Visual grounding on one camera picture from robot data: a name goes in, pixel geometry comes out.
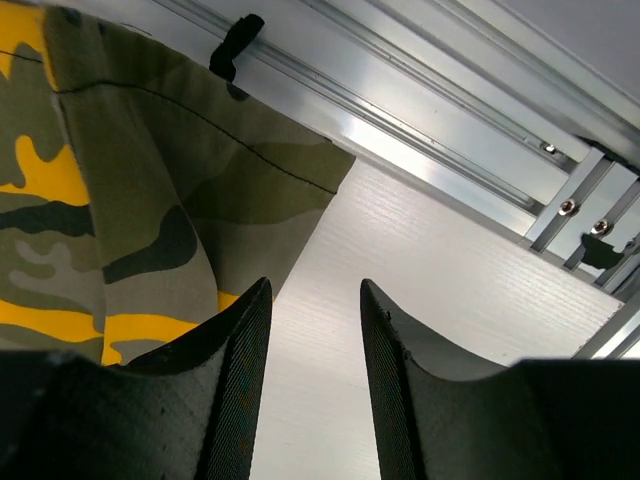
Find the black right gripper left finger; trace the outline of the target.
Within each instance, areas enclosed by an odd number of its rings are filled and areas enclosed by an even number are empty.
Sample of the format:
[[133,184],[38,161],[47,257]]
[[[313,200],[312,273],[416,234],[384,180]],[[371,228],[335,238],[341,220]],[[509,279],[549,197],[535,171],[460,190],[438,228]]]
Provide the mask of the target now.
[[124,366],[65,351],[1,355],[5,479],[246,479],[272,319],[260,279]]

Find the camouflage yellow green trousers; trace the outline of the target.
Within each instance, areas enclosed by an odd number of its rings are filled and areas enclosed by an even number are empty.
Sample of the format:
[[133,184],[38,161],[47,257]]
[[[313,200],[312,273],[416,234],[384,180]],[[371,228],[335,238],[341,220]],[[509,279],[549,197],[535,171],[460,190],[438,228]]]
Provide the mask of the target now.
[[1,346],[126,364],[279,291],[354,163],[200,65],[57,5],[1,5]]

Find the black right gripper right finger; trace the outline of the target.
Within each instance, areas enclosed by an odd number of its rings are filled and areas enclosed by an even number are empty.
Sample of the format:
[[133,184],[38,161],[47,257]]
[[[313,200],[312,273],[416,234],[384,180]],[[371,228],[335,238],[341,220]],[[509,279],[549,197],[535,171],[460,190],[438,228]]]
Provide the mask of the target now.
[[639,364],[524,359],[502,366],[360,286],[384,479],[635,479]]

